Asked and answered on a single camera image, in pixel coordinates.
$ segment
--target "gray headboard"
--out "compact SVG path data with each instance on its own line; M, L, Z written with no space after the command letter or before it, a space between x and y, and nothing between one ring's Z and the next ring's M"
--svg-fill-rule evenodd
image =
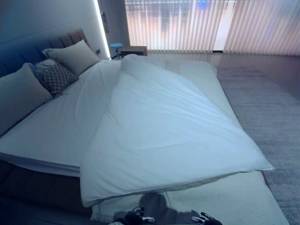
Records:
M0 51L0 77L13 73L20 69L25 62L36 63L43 61L45 56L42 50L46 48L65 48L76 44L82 39L87 43L87 39L82 29L77 29L48 40L22 46L19 49Z

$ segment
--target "white duvet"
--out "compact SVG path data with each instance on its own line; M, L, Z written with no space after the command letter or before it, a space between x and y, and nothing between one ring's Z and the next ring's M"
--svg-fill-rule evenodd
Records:
M80 166L82 202L270 169L253 140L190 81L128 56Z

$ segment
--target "white wall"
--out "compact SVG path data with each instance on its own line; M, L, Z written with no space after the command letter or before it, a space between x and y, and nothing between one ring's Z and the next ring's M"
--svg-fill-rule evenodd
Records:
M0 0L0 48L82 28L92 51L105 54L94 0Z

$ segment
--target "diamond pattern pillow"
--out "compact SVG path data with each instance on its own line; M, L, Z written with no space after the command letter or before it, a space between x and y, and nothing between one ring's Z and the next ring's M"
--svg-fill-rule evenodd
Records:
M54 60L44 60L35 65L38 80L54 96L62 94L63 90L78 80L69 69Z

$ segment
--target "gray pillow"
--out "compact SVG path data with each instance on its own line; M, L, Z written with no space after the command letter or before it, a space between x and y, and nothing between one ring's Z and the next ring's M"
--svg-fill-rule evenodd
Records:
M78 80L72 71L51 59L39 62L34 67L38 80L54 97Z
M66 48L48 48L42 53L54 59L79 76L84 70L99 62L98 57L87 46L84 40Z
M19 120L52 98L25 63L18 71L0 78L0 136Z

